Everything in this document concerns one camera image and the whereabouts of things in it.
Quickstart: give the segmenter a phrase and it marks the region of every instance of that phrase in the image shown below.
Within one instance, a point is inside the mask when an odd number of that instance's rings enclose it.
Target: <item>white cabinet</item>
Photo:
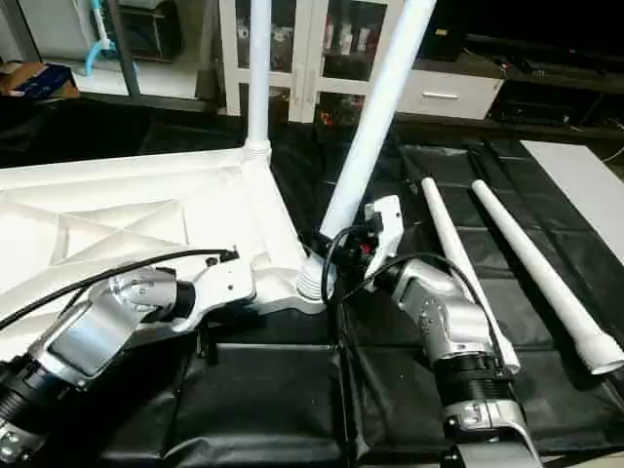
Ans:
[[[485,119],[502,80],[413,70],[399,112]]]
[[[289,104],[289,120],[301,121],[301,99],[313,0],[274,0],[271,96]],[[228,115],[241,115],[241,90],[250,82],[251,0],[219,0],[223,82]]]
[[[219,0],[228,115],[240,115],[241,84],[249,83],[250,1]],[[278,90],[286,94],[289,120],[312,122],[324,95],[363,101],[403,5],[402,0],[273,1],[270,86],[272,96]],[[501,84],[500,79],[414,69],[398,110],[484,119]]]

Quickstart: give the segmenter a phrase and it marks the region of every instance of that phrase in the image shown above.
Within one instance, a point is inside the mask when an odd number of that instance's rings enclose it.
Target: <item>drawer handle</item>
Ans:
[[[423,91],[422,95],[426,98],[435,98],[435,99],[459,99],[458,95],[447,95],[445,93],[430,93],[428,91]]]

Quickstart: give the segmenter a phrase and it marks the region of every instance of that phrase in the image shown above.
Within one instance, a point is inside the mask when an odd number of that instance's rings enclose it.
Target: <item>cabinet door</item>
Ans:
[[[320,93],[365,96],[399,20],[401,0],[317,0],[311,15],[302,121]]]
[[[250,82],[251,0],[220,0],[224,86],[228,115],[247,106]],[[274,0],[271,11],[271,111],[286,108],[288,119],[301,120],[303,72],[313,0]]]

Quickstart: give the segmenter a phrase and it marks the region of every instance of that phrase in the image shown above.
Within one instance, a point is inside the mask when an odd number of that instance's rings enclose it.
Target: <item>white pole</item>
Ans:
[[[252,0],[250,31],[249,125],[245,146],[266,154],[268,139],[269,68],[271,63],[271,0]]]
[[[624,352],[617,342],[601,330],[489,187],[482,180],[477,180],[472,189],[557,313],[590,372],[607,373],[623,366]]]
[[[329,238],[353,223],[435,5],[436,0],[406,0],[321,225]],[[318,300],[320,286],[321,259],[311,255],[297,289]]]
[[[484,307],[484,311],[487,315],[487,320],[491,325],[494,337],[500,346],[500,352],[502,354],[502,360],[505,367],[511,373],[517,373],[520,370],[520,361],[518,360],[516,351],[514,351],[513,345],[501,331],[498,326],[498,322],[496,322],[496,317],[489,306],[488,297],[481,286],[479,278],[477,278],[475,269],[470,262],[470,258],[468,258],[468,254],[461,243],[461,239],[459,239],[457,229],[452,223],[447,206],[445,205],[442,195],[438,190],[436,182],[433,178],[427,177],[422,180],[421,185],[425,194],[427,206],[429,207],[429,211],[433,217],[433,222],[436,226],[436,231],[438,232],[438,237],[440,238],[442,248],[445,251],[445,256],[461,269],[475,289],[475,293]],[[451,272],[451,274],[457,283],[462,286],[466,297],[475,302],[475,298],[472,297],[461,278],[459,278],[454,272]]]

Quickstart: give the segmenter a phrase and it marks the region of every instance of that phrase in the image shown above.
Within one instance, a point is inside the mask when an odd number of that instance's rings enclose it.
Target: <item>wall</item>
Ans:
[[[3,10],[4,6],[0,1],[0,58],[3,61],[23,60],[18,42],[13,37],[8,18]]]

